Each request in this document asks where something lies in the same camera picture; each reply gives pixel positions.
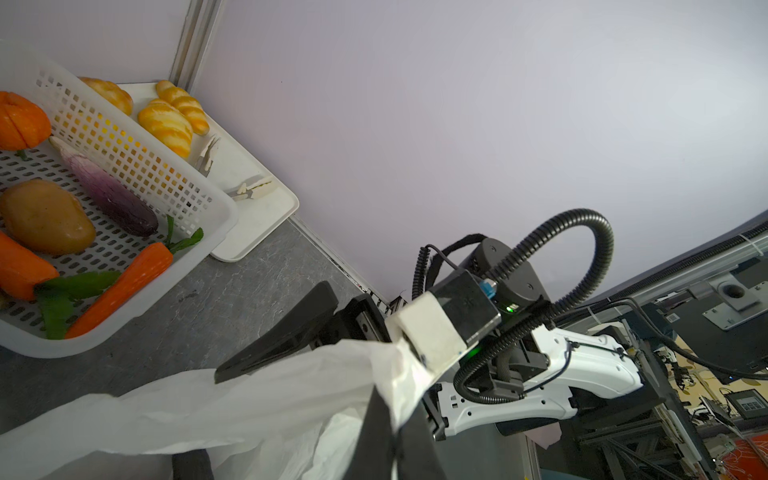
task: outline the workbench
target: workbench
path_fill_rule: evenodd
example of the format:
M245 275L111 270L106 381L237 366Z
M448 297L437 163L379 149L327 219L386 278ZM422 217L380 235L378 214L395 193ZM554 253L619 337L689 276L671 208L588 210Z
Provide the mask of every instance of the workbench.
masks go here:
M236 263L206 258L101 345L60 359L0 347L0 433L88 393L120 396L163 377L215 369L328 280L343 307L362 294L291 222Z

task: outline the white wall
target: white wall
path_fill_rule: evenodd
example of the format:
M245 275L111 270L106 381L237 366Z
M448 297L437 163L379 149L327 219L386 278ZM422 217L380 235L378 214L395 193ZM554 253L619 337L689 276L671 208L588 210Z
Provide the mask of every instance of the white wall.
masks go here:
M612 222L604 289L768 202L768 2L229 0L197 93L388 298L419 246ZM588 231L533 260L552 295Z
M190 0L0 0L0 38L81 77L167 79Z

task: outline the carrot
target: carrot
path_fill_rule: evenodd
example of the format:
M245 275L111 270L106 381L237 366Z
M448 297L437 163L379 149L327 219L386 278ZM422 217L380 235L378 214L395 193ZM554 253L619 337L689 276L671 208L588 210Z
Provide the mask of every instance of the carrot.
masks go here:
M152 243L143 249L120 275L118 281L102 293L91 308L69 327L64 338L75 338L96 328L136 292L168 270L173 262L174 255L162 243Z
M0 289L31 302L35 299L35 285L57 276L53 265L0 232Z

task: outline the white plastic basket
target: white plastic basket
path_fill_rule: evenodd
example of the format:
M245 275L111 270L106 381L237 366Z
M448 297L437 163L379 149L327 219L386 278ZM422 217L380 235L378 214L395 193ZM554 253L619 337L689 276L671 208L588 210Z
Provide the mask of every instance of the white plastic basket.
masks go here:
M27 150L29 161L0 151L0 194L32 178L57 183L81 201L96 227L96 241L75 255L50 257L62 275L84 271L123 271L150 243L164 237L166 215L176 220L176 235L205 233L198 245L177 253L174 264L92 331L74 339L48 340L38 307L15 300L0 312L0 345L26 356L56 358L84 352L104 342L130 319L141 315L201 262L237 222L234 202L115 106L59 65L31 48L0 40L0 91L12 91L40 106L62 138L152 207L160 221L154 237L121 232L93 204L78 180L60 162L48 142ZM84 312L95 298L75 309Z

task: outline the bread roll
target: bread roll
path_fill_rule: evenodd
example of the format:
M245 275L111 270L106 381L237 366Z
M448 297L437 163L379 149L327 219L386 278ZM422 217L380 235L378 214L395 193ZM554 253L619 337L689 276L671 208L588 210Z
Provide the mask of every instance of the bread roll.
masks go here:
M192 145L192 125L180 111L165 100L155 98L138 115L139 125L153 134L159 141L178 154L187 158Z
M119 108L124 114L130 115L134 110L134 99L116 84L111 81L99 80L98 78L80 77L88 86L96 90L96 93L106 98L109 103Z
M194 133L205 135L208 133L208 121L200 102L190 97L186 90L174 87L168 80L159 81L155 86L157 96L167 101L187 117L192 124Z

